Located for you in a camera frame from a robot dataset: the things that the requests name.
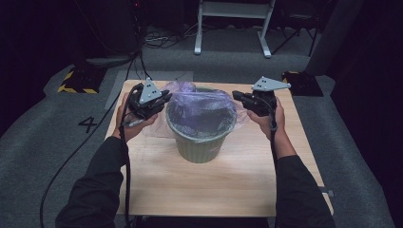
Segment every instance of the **wooden board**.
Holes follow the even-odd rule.
[[[123,94],[139,81],[126,81]],[[167,82],[155,81],[161,88]],[[195,83],[221,89],[251,92],[250,85]],[[285,110],[286,131],[304,164],[318,186],[323,181],[307,141],[296,107],[288,89],[276,91]],[[106,136],[110,136],[116,109]],[[276,175],[270,142],[259,126],[249,121],[231,132],[219,155],[207,163],[192,163],[179,154],[174,139],[146,137],[143,134],[128,143],[132,182],[131,215],[208,216],[208,217],[273,217],[276,215]],[[323,195],[333,213],[327,194]],[[121,188],[121,204],[125,210],[125,182]]]

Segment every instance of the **person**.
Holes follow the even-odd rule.
[[[120,187],[124,179],[121,167],[125,164],[125,155],[119,126],[126,99],[127,94],[124,95],[123,102],[118,108],[116,127],[112,135],[94,154],[85,175],[74,183],[67,205],[55,220],[56,227],[115,227],[114,218],[119,207]],[[259,117],[250,110],[248,115],[270,140],[269,117]],[[145,126],[153,124],[156,119],[157,114],[136,126],[126,127],[126,141],[136,137]],[[276,120],[278,130],[274,140],[278,157],[276,205],[278,227],[336,227],[317,183],[287,136],[284,110],[279,99]],[[256,227],[253,223],[250,224],[251,228]]]

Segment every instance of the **hand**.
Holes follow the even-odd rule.
[[[278,124],[277,133],[285,133],[284,108],[281,106],[281,102],[279,101],[278,97],[276,97],[276,100],[277,100],[276,122]],[[253,122],[257,123],[260,126],[260,130],[266,135],[266,138],[270,140],[271,139],[270,117],[269,116],[260,117],[251,110],[248,110],[247,114]]]
[[[113,130],[112,136],[116,137],[118,139],[121,138],[121,133],[119,131],[119,126],[121,125],[122,122],[122,114],[124,113],[125,109],[125,103],[127,101],[128,93],[125,93],[124,99],[122,100],[122,104],[118,108],[118,113],[116,115],[116,126],[115,130]],[[143,128],[145,126],[151,125],[157,120],[158,114],[153,115],[150,117],[148,120],[143,121],[135,126],[125,126],[125,140],[128,142],[129,140],[133,139],[136,137],[140,132],[142,132]]]
[[[284,108],[281,106],[281,102],[276,97],[277,100],[277,108],[276,108],[276,122],[278,124],[278,129],[276,131],[275,136],[275,147],[278,160],[287,157],[294,156],[297,154],[295,148],[290,142],[290,139],[285,132],[285,117],[284,117]],[[270,117],[264,116],[260,117],[255,114],[253,111],[248,110],[248,115],[252,121],[257,123],[260,126],[261,131],[266,135],[266,138],[270,140],[271,138],[271,130],[270,130]]]

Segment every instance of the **green bucket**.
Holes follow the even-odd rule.
[[[208,93],[212,90],[204,88],[202,92]],[[174,96],[166,106],[165,115],[167,124],[175,133],[179,153],[184,159],[193,163],[212,161],[219,154],[225,137],[234,129],[237,121],[235,108],[219,106],[205,111],[203,106],[210,105],[208,102],[186,103],[184,105],[188,105],[189,108],[196,105],[196,109],[204,111],[199,116],[184,118],[182,112],[178,111],[178,107],[181,106],[173,101]],[[226,103],[233,105],[230,97],[228,99]]]

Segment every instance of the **translucent plastic bag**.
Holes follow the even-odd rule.
[[[165,89],[173,94],[172,98],[155,123],[143,130],[146,136],[175,139],[176,133],[200,143],[249,121],[246,109],[222,90],[196,87],[189,82],[171,82],[162,88]]]

